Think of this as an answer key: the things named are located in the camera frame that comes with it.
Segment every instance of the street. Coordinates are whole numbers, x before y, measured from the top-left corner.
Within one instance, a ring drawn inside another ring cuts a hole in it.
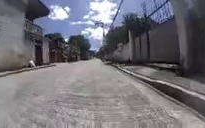
[[[100,60],[0,78],[0,128],[205,128],[205,120]]]

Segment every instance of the door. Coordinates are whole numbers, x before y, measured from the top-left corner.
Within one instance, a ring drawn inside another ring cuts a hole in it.
[[[43,64],[43,49],[41,45],[35,45],[35,61],[37,66]]]

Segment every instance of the roof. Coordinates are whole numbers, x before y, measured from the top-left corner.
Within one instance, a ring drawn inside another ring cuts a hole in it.
[[[26,18],[33,21],[34,19],[49,15],[50,10],[40,0],[29,0],[27,6]]]

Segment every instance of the iron railing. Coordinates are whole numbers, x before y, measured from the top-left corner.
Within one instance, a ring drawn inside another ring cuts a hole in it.
[[[146,17],[158,24],[162,24],[174,17],[170,0],[146,0],[142,8]]]
[[[39,36],[43,35],[43,29],[27,19],[25,22],[25,31]]]

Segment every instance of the balcony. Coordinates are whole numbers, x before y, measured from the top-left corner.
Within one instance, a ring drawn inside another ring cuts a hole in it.
[[[25,22],[25,37],[28,40],[42,40],[43,29],[26,19]]]

